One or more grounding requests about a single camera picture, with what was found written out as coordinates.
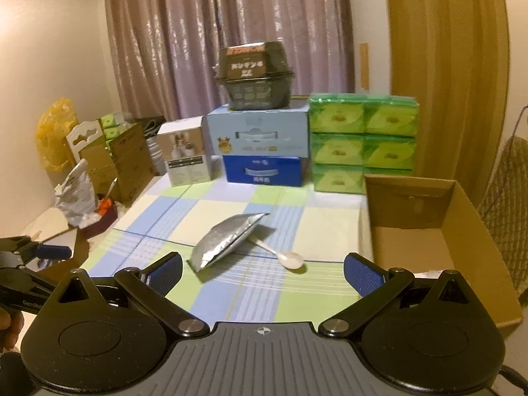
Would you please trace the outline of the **person's left hand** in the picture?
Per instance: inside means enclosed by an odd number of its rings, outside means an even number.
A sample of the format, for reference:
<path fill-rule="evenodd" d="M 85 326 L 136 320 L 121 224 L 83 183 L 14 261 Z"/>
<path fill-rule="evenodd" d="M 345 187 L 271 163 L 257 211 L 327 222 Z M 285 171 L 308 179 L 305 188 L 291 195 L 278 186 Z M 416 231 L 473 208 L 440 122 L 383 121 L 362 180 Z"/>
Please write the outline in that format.
<path fill-rule="evenodd" d="M 14 349 L 23 326 L 24 317 L 20 311 L 10 313 L 0 309 L 1 351 Z"/>

